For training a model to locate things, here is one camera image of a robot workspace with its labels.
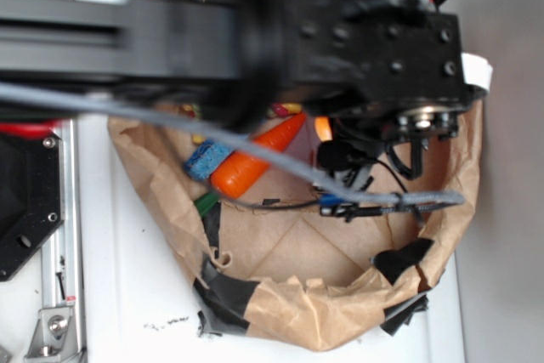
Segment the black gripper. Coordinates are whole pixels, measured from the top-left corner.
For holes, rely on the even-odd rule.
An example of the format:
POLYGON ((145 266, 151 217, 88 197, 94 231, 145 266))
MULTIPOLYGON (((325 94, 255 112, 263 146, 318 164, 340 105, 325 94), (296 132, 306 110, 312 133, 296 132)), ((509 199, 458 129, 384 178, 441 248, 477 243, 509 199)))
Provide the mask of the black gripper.
POLYGON ((424 140, 455 137, 476 98, 457 17, 421 0, 286 0, 286 21, 295 93, 332 132, 321 165, 386 154, 419 178, 424 140))

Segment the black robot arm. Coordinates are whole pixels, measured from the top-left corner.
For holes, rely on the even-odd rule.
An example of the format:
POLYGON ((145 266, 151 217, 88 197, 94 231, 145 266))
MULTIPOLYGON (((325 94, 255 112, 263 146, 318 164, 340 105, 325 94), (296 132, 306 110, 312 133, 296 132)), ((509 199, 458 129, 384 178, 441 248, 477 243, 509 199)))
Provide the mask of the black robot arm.
POLYGON ((456 16, 423 0, 1 0, 1 129, 17 136, 96 112, 204 133, 309 179, 239 139, 270 104, 396 145, 455 137, 485 92, 456 16))

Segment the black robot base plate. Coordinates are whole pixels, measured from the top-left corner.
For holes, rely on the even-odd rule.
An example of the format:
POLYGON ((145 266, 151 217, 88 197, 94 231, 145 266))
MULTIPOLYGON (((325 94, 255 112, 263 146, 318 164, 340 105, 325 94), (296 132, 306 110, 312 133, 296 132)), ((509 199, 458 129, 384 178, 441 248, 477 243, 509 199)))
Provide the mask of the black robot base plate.
POLYGON ((13 279, 60 226, 61 142, 1 135, 1 281, 13 279))

